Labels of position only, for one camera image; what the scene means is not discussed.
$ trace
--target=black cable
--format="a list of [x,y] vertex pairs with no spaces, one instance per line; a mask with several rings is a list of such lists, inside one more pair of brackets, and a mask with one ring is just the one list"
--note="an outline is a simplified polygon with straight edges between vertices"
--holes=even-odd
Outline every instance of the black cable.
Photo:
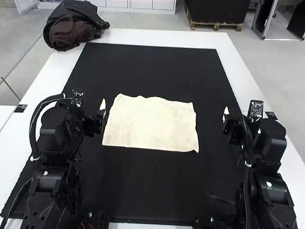
[[18,197],[19,197],[19,194],[23,191],[24,187],[25,187],[31,180],[32,180],[32,178],[29,179],[27,182],[25,182],[25,183],[22,185],[21,189],[20,189],[19,192],[17,193],[17,195],[16,195],[16,197],[15,197],[15,199],[14,199],[14,201],[13,201],[13,203],[12,203],[10,209],[9,209],[9,212],[8,212],[7,216],[3,219],[2,223],[1,223],[1,226],[0,226],[0,229],[4,229],[4,228],[5,228],[5,225],[7,224],[8,219],[9,219],[9,216],[10,216],[10,212],[11,212],[11,210],[13,209],[13,207],[14,207],[14,205],[15,205],[15,203],[16,203],[16,200],[17,200]]
[[33,113],[33,116],[30,120],[29,136],[30,136],[30,145],[32,148],[32,156],[33,156],[34,165],[35,165],[35,161],[38,160],[38,158],[40,157],[40,153],[38,151],[38,146],[37,146],[37,141],[36,141],[36,123],[37,123],[38,117],[39,117],[41,111],[44,109],[44,107],[46,107],[50,103],[53,103],[53,102],[56,102],[59,100],[63,100],[63,99],[71,99],[71,98],[66,98],[65,94],[57,94],[57,95],[50,96],[50,97],[42,100],[38,104],[38,106],[36,107],[36,109]]
[[242,115],[242,126],[244,128],[246,138],[247,138],[247,158],[245,159],[245,169],[244,169],[244,206],[246,213],[246,229],[251,229],[251,208],[250,208],[250,198],[249,198],[249,171],[252,166],[252,161],[254,159],[254,143],[253,136],[251,130],[247,123],[244,120],[244,116]]
[[246,212],[246,229],[251,229],[251,209],[249,199],[249,171],[250,167],[244,169],[244,207]]

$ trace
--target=black mat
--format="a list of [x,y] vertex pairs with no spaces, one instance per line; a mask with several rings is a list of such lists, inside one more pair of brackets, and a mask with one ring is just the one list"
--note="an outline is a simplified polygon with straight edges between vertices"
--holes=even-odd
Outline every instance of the black mat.
[[[85,91],[85,110],[92,116],[102,98],[109,114],[119,93],[192,102],[197,114],[199,153],[108,147],[99,135],[86,137],[81,146],[84,208],[117,221],[187,224],[208,213],[208,195],[234,199],[241,182],[240,154],[222,134],[222,117],[226,106],[240,110],[216,50],[88,43],[63,92],[70,94],[73,87]],[[2,216],[31,177],[29,166]],[[24,209],[17,206],[15,216]]]

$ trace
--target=cream cloth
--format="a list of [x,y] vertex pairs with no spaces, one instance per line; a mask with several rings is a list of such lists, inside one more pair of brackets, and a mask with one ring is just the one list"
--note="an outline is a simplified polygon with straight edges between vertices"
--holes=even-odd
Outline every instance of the cream cloth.
[[102,144],[198,152],[193,104],[119,94],[110,109]]

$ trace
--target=label sticker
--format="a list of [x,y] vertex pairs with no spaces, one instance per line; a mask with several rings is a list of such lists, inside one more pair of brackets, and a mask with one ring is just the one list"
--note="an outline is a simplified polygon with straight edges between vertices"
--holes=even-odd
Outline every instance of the label sticker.
[[14,113],[23,113],[27,106],[28,105],[26,105],[26,104],[19,104],[17,106],[17,108],[15,109]]

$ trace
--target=black jacket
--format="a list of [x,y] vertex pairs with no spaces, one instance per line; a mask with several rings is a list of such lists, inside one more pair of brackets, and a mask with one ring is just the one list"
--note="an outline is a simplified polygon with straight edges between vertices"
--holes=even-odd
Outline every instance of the black jacket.
[[[77,33],[80,26],[76,22],[79,21],[83,26],[82,32]],[[63,0],[48,18],[43,37],[51,48],[66,51],[79,46],[80,42],[100,38],[102,31],[109,27],[110,24],[99,17],[97,7],[90,2]]]

